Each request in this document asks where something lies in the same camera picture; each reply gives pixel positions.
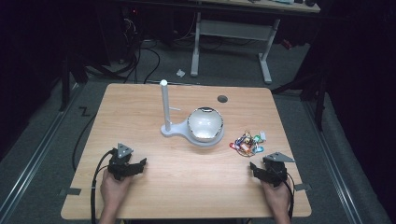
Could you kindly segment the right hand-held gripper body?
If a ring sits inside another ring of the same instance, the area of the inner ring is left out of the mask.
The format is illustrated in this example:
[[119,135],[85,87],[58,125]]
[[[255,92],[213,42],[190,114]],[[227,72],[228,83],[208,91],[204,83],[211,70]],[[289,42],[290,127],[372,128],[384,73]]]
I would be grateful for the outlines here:
[[272,184],[274,187],[278,187],[288,178],[288,171],[285,163],[295,162],[294,158],[281,152],[275,152],[264,156],[262,160],[264,164],[262,181]]

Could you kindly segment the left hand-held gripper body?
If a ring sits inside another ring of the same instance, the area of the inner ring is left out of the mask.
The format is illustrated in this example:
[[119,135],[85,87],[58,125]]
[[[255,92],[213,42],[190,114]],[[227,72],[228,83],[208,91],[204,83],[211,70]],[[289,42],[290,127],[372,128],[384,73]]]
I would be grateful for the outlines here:
[[112,158],[109,161],[107,169],[117,180],[122,180],[124,177],[127,177],[125,174],[127,169],[133,167],[132,164],[129,163],[132,152],[133,150],[123,143],[118,143],[117,147],[111,152]]

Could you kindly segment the person's left hand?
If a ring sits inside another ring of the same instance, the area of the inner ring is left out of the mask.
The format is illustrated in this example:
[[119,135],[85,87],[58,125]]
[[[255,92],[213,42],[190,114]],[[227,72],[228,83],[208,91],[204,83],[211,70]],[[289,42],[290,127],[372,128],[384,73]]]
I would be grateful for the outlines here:
[[118,209],[121,206],[132,180],[132,176],[117,180],[108,170],[104,171],[101,184],[101,195],[104,200],[105,208]]

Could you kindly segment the person's right hand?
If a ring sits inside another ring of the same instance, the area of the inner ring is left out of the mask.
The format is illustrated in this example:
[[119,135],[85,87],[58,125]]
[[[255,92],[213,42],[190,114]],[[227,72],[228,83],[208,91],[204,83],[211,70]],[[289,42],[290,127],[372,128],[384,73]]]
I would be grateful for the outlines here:
[[274,217],[288,217],[290,207],[290,192],[285,183],[275,187],[273,184],[262,181],[265,200]]

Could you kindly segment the bunch of colourful key tags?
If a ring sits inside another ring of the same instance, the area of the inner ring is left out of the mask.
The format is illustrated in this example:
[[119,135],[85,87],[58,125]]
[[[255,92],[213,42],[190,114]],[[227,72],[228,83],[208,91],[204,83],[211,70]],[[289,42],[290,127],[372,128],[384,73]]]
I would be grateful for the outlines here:
[[252,134],[250,131],[245,130],[240,137],[229,144],[229,147],[243,157],[252,157],[257,153],[264,152],[262,144],[265,142],[265,131]]

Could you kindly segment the silver metal bowl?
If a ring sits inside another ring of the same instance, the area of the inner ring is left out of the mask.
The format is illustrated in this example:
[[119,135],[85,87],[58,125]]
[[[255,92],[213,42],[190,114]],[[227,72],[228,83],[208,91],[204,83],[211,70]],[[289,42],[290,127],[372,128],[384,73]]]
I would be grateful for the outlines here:
[[191,136],[198,142],[218,140],[223,132],[223,117],[212,107],[196,108],[187,118]]

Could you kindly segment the black metal stand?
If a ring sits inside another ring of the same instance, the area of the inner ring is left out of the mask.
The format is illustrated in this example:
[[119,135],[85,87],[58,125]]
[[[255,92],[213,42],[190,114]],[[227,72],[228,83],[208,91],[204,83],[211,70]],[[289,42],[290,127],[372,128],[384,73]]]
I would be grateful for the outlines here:
[[324,111],[324,98],[328,80],[327,72],[317,72],[311,75],[297,77],[293,81],[271,90],[272,94],[279,94],[286,90],[301,89],[300,99],[302,101],[316,101],[314,111],[314,122],[317,128],[322,131],[322,116]]
[[62,63],[62,101],[61,111],[65,111],[70,102],[70,77],[73,77],[77,84],[85,84],[88,76],[82,58],[77,54],[68,54]]

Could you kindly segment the wooden desk with white legs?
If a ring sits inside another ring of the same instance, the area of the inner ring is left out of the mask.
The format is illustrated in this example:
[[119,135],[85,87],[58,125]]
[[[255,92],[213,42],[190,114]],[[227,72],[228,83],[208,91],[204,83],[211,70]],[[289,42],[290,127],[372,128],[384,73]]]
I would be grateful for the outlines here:
[[[230,7],[237,12],[243,9],[265,9],[270,12],[297,13],[298,15],[317,15],[320,7],[315,0],[192,0],[197,7]],[[270,24],[248,23],[247,21],[226,21],[222,19],[203,19],[195,14],[194,49],[191,58],[191,76],[199,74],[200,40],[202,35],[228,37],[245,40],[263,41],[265,46],[258,54],[263,81],[272,83],[267,57],[276,37],[281,19],[275,17]]]

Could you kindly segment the white stand with post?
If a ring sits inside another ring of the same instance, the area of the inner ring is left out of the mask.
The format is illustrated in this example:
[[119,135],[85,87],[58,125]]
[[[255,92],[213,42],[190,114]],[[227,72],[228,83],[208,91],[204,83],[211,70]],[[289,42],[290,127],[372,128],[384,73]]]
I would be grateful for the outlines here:
[[190,133],[188,128],[187,119],[184,119],[180,123],[173,123],[171,121],[170,116],[170,106],[169,106],[169,96],[168,96],[168,82],[163,79],[160,81],[161,91],[162,91],[162,98],[163,98],[163,115],[164,115],[164,125],[161,127],[161,133],[165,137],[171,136],[182,136],[187,139],[190,143],[198,146],[198,147],[212,147],[217,144],[224,135],[224,121],[223,121],[223,132],[222,135],[218,140],[214,142],[198,142],[195,140]]

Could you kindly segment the metal floor rail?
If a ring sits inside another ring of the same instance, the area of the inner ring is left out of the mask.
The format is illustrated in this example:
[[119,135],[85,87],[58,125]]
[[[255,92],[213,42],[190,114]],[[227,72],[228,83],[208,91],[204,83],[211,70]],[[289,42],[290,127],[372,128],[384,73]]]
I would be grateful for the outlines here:
[[310,103],[302,102],[302,105],[305,113],[309,117],[313,129],[315,130],[320,144],[320,149],[325,160],[325,165],[328,169],[328,173],[331,177],[338,198],[344,208],[349,224],[363,224],[360,213],[352,199],[349,187],[347,186],[345,179],[342,177],[325,135],[316,124],[314,109]]
[[83,90],[82,84],[73,84],[69,101],[62,104],[63,90],[58,85],[51,97],[30,118],[26,128],[0,161],[0,224],[7,224],[21,197],[60,129],[70,105]]

